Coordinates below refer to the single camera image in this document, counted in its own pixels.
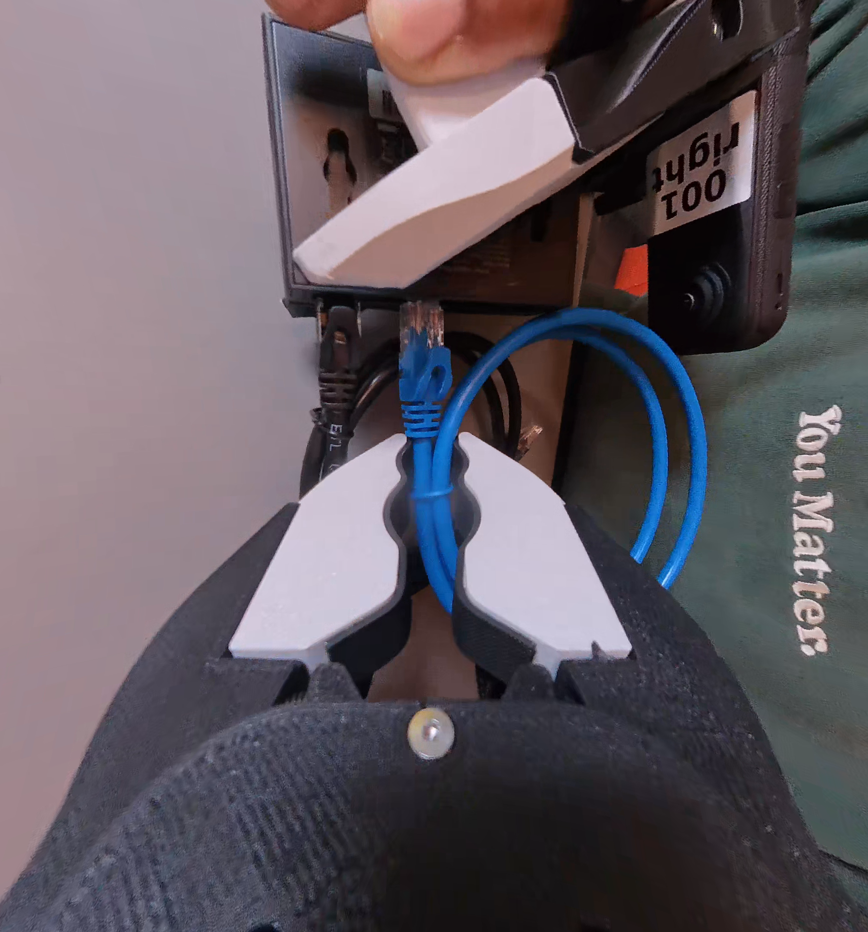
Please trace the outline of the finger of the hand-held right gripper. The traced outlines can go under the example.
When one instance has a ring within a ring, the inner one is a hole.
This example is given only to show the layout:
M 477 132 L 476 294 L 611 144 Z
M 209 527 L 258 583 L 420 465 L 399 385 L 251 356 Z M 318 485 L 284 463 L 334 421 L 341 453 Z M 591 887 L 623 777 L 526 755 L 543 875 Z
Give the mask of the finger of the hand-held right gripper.
M 551 83 L 533 77 L 428 146 L 293 251 L 319 285 L 410 286 L 577 175 Z

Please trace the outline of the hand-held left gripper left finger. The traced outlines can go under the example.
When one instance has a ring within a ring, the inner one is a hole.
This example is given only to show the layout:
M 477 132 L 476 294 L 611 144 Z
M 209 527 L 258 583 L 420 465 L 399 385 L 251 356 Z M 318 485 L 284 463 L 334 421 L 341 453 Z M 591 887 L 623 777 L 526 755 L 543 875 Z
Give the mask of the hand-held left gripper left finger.
M 358 690 L 404 648 L 411 626 L 406 545 L 391 507 L 406 437 L 345 464 L 301 500 L 230 643 L 230 656 L 345 667 Z

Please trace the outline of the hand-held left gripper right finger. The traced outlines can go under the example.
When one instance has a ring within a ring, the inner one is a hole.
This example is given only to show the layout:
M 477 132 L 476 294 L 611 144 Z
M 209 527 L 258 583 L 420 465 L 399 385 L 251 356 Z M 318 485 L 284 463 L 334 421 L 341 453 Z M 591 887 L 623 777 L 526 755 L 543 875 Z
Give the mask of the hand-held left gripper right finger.
M 451 621 L 459 649 L 509 685 L 525 666 L 622 661 L 633 647 L 562 498 L 471 433 L 456 443 L 465 509 Z

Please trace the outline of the black ethernet switch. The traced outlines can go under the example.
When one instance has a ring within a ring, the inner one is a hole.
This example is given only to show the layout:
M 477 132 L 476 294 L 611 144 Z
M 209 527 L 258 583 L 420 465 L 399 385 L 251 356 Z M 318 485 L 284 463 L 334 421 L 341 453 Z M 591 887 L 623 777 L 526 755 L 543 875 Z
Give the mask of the black ethernet switch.
M 438 299 L 455 313 L 532 315 L 579 297 L 590 237 L 590 197 L 571 183 L 529 204 L 501 227 L 396 286 L 392 251 L 382 282 L 319 282 L 295 258 L 307 239 L 417 155 L 458 130 L 540 65 L 453 86 L 406 86 L 389 76 L 369 42 L 301 30 L 265 14 L 262 39 L 285 305 L 293 317 L 334 306 L 394 309 Z

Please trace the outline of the person's right hand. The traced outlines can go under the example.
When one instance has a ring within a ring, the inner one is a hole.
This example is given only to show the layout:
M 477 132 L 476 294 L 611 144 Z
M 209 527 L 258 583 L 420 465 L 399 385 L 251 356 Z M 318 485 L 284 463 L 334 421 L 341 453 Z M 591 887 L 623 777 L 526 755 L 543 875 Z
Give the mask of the person's right hand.
M 366 17 L 377 57 L 412 85 L 433 86 L 544 59 L 562 34 L 567 1 L 269 1 L 291 26 L 323 31 Z

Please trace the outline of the green sweatshirt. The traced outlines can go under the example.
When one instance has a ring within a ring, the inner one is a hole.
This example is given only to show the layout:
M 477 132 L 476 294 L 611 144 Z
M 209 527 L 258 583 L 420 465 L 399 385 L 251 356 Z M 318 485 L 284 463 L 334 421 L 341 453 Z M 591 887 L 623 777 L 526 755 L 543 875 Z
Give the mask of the green sweatshirt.
M 689 364 L 706 513 L 673 592 L 756 708 L 816 842 L 789 874 L 868 930 L 868 2 L 814 13 L 789 311 Z

